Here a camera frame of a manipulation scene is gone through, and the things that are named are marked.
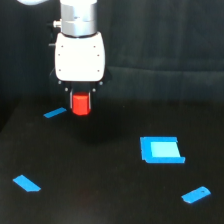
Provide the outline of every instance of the blue tape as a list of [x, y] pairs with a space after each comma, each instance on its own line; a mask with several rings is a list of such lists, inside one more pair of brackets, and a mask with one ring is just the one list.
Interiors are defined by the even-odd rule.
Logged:
[[176, 137], [140, 138], [142, 160], [147, 163], [185, 163], [176, 142]]
[[61, 113], [65, 112], [65, 111], [67, 111], [67, 110], [65, 108], [61, 107], [61, 108], [59, 108], [57, 110], [54, 110], [54, 111], [51, 111], [49, 113], [44, 114], [44, 117], [51, 118], [53, 116], [56, 116], [58, 114], [61, 114]]
[[150, 142], [177, 142], [176, 137], [143, 137]]
[[13, 181], [27, 192], [39, 191], [41, 189], [23, 175], [15, 178]]
[[185, 202], [191, 204], [191, 203], [194, 203], [195, 201], [198, 201], [201, 198], [204, 198], [210, 194], [211, 194], [211, 192], [206, 187], [199, 187], [198, 189], [191, 191], [188, 194], [183, 195], [182, 198]]

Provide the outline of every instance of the red object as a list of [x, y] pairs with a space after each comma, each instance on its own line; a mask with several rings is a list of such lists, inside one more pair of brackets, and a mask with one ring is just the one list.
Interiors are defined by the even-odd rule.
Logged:
[[76, 93], [72, 96], [72, 112], [79, 116], [90, 113], [89, 93]]

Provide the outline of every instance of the blue square marker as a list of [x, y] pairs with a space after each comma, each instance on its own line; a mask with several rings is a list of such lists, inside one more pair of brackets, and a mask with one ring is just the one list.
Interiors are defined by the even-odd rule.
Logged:
[[142, 159], [147, 163], [184, 163], [180, 157], [176, 137], [140, 138]]
[[41, 189], [23, 175], [15, 178], [13, 181], [27, 192], [39, 191]]

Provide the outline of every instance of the light blue square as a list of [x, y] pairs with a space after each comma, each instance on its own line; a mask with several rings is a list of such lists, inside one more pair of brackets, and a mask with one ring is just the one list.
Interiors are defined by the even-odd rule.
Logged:
[[176, 142], [151, 142], [152, 157], [180, 157]]

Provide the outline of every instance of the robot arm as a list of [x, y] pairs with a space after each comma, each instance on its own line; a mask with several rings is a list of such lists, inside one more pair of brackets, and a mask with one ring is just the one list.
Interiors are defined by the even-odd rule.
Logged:
[[43, 2], [46, 2], [48, 0], [17, 0], [18, 2], [24, 4], [24, 5], [38, 5]]
[[[37, 5], [47, 0], [17, 0]], [[68, 107], [76, 115], [87, 115], [97, 89], [106, 80], [105, 49], [97, 31], [97, 0], [60, 0], [61, 20], [55, 43], [55, 69], [51, 73], [64, 85]]]

